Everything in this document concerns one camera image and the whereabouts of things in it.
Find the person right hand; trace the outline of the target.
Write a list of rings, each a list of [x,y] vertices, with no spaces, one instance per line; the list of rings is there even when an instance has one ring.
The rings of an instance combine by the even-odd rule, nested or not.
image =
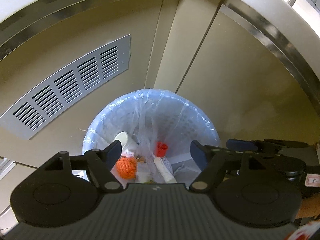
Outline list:
[[[296,219],[313,217],[317,218],[320,213],[320,196],[319,194],[305,198],[296,215]]]

